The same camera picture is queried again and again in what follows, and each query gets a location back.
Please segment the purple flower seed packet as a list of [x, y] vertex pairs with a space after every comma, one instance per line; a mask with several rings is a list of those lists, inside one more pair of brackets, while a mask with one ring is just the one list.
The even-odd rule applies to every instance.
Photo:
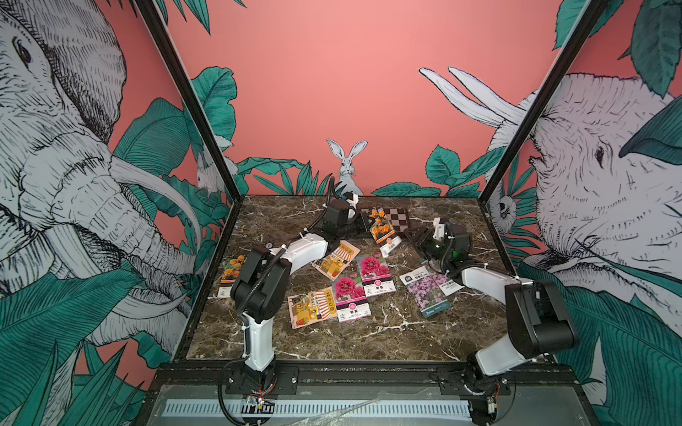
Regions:
[[443, 290], [450, 282], [447, 276], [433, 273], [425, 266], [421, 266], [404, 273], [400, 280], [414, 296], [419, 311], [426, 319], [451, 307], [448, 295]]
[[451, 296], [463, 289], [464, 285], [455, 282], [453, 279], [443, 274], [433, 275], [436, 287], [444, 294], [444, 296]]

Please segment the sunflower shop seed packet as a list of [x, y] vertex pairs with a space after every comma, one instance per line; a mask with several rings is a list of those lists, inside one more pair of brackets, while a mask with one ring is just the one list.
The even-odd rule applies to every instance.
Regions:
[[353, 263], [359, 253], [360, 250], [349, 241], [341, 241], [328, 256], [312, 262], [312, 267], [334, 281]]
[[307, 294], [289, 296], [287, 304], [293, 329], [337, 318], [337, 307], [332, 287]]

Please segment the orange marigold seed packet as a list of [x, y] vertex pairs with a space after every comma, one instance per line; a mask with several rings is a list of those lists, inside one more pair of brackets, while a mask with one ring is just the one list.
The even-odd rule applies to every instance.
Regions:
[[388, 211], [382, 208], [370, 209], [369, 231], [378, 244], [382, 257], [388, 257], [402, 242]]
[[220, 284], [218, 286], [217, 297], [218, 298], [230, 298], [231, 289], [241, 273], [241, 269], [245, 263], [245, 255], [240, 255], [238, 257], [231, 258], [227, 262], [225, 271], [223, 271], [220, 277]]

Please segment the purple flower seed packet front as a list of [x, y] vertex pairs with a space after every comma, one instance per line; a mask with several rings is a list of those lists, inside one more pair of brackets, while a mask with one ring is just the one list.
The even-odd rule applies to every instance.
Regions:
[[433, 273], [425, 266], [421, 266], [404, 273], [400, 280], [414, 296], [419, 311], [426, 319], [451, 307], [448, 295], [443, 290], [450, 282], [447, 276]]

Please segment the pink flower seed packet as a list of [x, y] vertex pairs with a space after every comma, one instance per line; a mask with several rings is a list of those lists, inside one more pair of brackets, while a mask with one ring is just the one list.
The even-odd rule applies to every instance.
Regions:
[[358, 273], [344, 273], [335, 281], [332, 290], [341, 323], [371, 316], [369, 301]]
[[358, 255], [359, 277], [367, 297], [394, 293], [396, 286], [386, 259], [380, 252]]

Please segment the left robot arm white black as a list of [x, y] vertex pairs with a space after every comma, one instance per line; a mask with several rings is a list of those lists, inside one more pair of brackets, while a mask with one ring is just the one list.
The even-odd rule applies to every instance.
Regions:
[[355, 193], [331, 197], [296, 241], [280, 248], [257, 246], [246, 257], [231, 298], [243, 323], [243, 357], [248, 371], [263, 374], [275, 364], [273, 318], [282, 306], [289, 277], [337, 252], [342, 241], [369, 231], [367, 219], [357, 209], [359, 200]]

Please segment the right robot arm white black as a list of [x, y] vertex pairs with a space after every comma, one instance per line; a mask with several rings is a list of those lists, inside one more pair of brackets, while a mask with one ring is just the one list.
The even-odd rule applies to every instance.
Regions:
[[502, 376], [539, 356], [560, 353], [579, 343], [558, 285], [512, 275], [473, 259], [472, 236], [462, 225], [435, 218], [432, 227], [410, 227], [404, 235], [417, 253], [434, 261], [447, 278], [505, 306], [507, 333], [474, 353], [465, 369], [470, 377]]

